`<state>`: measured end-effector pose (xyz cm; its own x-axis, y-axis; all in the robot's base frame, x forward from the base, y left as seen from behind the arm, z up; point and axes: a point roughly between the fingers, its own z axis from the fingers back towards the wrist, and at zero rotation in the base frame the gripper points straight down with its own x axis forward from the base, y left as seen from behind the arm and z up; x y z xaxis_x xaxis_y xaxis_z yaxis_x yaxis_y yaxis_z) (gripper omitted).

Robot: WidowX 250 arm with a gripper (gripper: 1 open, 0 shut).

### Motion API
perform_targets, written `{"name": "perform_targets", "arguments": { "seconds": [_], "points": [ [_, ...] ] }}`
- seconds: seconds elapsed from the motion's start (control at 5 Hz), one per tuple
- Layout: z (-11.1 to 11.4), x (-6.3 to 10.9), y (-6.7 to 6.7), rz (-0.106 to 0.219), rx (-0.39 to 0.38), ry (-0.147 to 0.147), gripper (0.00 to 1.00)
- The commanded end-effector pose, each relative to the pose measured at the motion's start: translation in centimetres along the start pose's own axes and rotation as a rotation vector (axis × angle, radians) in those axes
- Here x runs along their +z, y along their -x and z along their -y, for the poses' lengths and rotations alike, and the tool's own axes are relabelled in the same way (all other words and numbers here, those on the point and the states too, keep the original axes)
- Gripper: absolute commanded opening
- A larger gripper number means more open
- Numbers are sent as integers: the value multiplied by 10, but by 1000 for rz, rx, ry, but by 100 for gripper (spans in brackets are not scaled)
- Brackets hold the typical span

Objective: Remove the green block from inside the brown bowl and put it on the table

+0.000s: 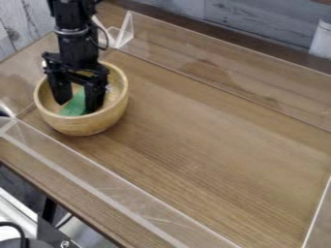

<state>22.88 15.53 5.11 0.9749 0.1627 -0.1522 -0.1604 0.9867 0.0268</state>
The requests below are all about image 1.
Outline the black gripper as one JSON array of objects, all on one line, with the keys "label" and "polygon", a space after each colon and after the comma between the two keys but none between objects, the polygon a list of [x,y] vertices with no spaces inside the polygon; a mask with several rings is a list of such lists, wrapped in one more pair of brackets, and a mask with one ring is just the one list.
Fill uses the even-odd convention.
[{"label": "black gripper", "polygon": [[57,30],[58,51],[45,51],[44,73],[54,101],[62,105],[72,98],[70,84],[84,87],[85,111],[94,112],[104,104],[109,70],[98,62],[100,49],[97,30]]}]

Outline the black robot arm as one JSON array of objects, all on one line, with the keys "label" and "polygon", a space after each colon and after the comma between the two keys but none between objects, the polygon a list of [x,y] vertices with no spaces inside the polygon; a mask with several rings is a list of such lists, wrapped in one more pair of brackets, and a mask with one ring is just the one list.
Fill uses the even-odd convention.
[{"label": "black robot arm", "polygon": [[93,22],[96,5],[102,0],[46,0],[56,20],[54,33],[58,53],[45,51],[46,75],[56,102],[62,105],[72,98],[72,83],[84,87],[85,111],[94,112],[104,104],[109,69],[98,62],[98,30]]}]

